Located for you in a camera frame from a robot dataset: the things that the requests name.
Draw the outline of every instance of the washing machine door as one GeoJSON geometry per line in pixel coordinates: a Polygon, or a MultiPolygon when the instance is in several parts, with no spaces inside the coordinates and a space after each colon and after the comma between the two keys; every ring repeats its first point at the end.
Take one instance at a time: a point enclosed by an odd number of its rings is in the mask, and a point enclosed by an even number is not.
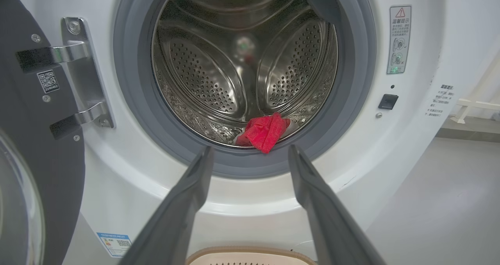
{"type": "Polygon", "coordinates": [[[84,141],[50,43],[19,0],[0,0],[0,263],[61,264],[82,202],[84,141]]]}

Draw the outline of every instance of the qr code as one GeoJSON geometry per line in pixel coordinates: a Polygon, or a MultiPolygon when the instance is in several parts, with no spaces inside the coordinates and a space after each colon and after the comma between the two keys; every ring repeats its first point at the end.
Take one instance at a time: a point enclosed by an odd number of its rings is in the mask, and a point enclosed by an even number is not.
{"type": "Polygon", "coordinates": [[[120,247],[130,247],[130,242],[128,240],[116,240],[120,247]]]}
{"type": "Polygon", "coordinates": [[[59,89],[59,84],[55,79],[54,71],[48,70],[45,72],[36,73],[38,79],[40,80],[43,92],[48,94],[49,92],[56,91],[59,89]]]}

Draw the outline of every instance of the red cloth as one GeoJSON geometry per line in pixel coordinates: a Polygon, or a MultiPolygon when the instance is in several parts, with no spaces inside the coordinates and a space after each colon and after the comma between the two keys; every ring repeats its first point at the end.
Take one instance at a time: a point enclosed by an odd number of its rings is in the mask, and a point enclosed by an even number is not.
{"type": "Polygon", "coordinates": [[[254,146],[267,154],[289,125],[290,119],[282,119],[278,112],[272,116],[256,117],[248,122],[245,132],[236,139],[236,145],[254,146]]]}

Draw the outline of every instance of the warning triangle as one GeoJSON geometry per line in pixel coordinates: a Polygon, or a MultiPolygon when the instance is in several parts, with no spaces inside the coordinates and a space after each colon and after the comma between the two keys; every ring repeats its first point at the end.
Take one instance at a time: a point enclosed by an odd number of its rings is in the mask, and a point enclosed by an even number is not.
{"type": "Polygon", "coordinates": [[[401,8],[400,11],[398,11],[398,14],[396,14],[396,17],[405,17],[405,11],[403,10],[403,8],[401,8]]]}

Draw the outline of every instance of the red fabric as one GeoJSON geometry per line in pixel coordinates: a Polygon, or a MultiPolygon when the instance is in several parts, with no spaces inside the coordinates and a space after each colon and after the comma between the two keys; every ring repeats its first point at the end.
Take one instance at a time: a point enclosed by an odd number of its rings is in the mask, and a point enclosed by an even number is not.
{"type": "Polygon", "coordinates": [[[290,119],[282,119],[278,112],[272,116],[256,117],[248,122],[245,132],[236,139],[236,145],[254,146],[267,154],[289,125],[290,119]]]}

